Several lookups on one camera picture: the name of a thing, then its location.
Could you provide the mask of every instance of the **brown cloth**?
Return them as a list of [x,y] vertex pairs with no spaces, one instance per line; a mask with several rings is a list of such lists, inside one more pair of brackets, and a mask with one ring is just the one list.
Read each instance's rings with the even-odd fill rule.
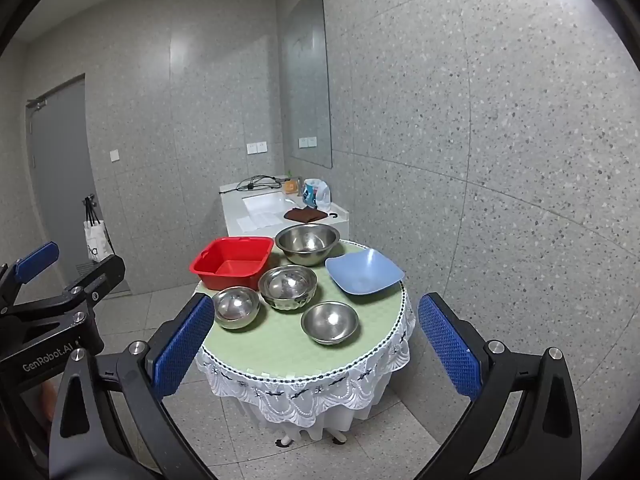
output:
[[326,218],[326,213],[318,209],[313,209],[309,206],[306,206],[304,209],[295,207],[291,211],[284,213],[284,218],[287,220],[293,220],[294,222],[308,224],[309,222],[315,222],[316,220]]

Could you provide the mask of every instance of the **round table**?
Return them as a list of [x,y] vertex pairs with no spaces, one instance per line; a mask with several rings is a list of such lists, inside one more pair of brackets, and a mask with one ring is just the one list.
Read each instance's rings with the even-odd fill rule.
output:
[[[342,240],[331,256],[364,249]],[[273,249],[270,267],[289,263]],[[313,270],[318,289],[305,307],[281,311],[261,304],[254,322],[240,330],[214,323],[196,356],[214,394],[235,398],[254,422],[284,430],[280,446],[299,439],[301,430],[319,440],[327,429],[343,442],[340,432],[348,431],[354,418],[369,416],[391,373],[409,362],[415,316],[402,282],[352,296],[335,285],[324,264]],[[196,292],[216,291],[200,282]],[[306,308],[327,300],[350,304],[360,318],[358,331],[334,346],[315,343],[300,327]]]

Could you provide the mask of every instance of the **white lace tablecloth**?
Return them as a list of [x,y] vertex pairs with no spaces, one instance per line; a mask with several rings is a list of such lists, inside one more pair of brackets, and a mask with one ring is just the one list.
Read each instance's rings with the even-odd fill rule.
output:
[[214,394],[234,397],[254,421],[284,430],[293,440],[300,437],[302,429],[315,440],[321,438],[322,428],[347,431],[353,418],[368,417],[391,373],[409,362],[408,339],[415,327],[415,315],[404,285],[400,286],[398,316],[387,336],[373,343],[366,354],[327,373],[257,376],[220,361],[204,344],[196,356],[198,368],[206,374]]

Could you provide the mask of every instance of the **red plastic basin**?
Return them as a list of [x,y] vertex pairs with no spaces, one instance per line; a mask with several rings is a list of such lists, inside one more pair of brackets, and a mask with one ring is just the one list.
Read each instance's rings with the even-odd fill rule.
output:
[[273,239],[259,236],[228,236],[213,240],[191,263],[211,290],[230,286],[258,289],[258,280],[267,270]]

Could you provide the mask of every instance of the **small metal bowl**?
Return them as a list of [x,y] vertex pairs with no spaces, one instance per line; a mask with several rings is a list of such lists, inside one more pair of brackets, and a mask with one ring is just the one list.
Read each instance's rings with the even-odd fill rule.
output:
[[341,343],[358,328],[356,311],[340,301],[323,301],[307,310],[300,319],[302,330],[321,345]]
[[285,265],[267,270],[258,280],[264,302],[278,310],[293,310],[306,305],[316,293],[315,272],[299,265]]
[[260,310],[258,293],[246,286],[230,286],[217,292],[211,299],[216,323],[222,328],[244,328],[255,319]]
[[340,241],[335,227],[325,224],[300,224],[280,231],[276,245],[290,262],[311,267],[324,262]]

